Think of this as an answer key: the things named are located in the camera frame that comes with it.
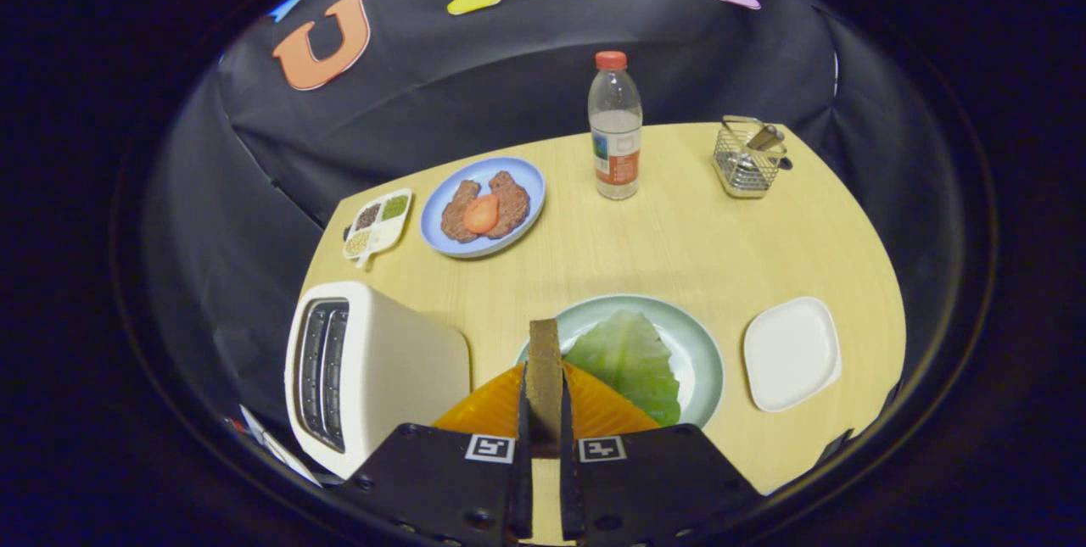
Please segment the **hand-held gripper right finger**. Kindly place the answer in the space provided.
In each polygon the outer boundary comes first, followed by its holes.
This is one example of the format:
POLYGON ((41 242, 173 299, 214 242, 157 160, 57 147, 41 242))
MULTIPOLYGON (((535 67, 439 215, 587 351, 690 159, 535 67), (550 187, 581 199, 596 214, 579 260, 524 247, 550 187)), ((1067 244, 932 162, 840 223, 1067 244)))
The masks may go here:
POLYGON ((563 392, 560 519, 580 546, 702 546, 748 525, 760 493, 699 427, 647 415, 570 362, 563 392))

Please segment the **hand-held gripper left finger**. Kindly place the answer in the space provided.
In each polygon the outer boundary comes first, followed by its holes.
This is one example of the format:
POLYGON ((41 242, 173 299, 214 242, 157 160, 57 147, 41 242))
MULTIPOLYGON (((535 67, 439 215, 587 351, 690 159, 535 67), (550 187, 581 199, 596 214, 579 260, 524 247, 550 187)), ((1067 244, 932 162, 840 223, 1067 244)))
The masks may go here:
POLYGON ((531 535, 523 370, 492 378, 434 427, 393 428, 341 484, 384 546, 516 546, 531 535))

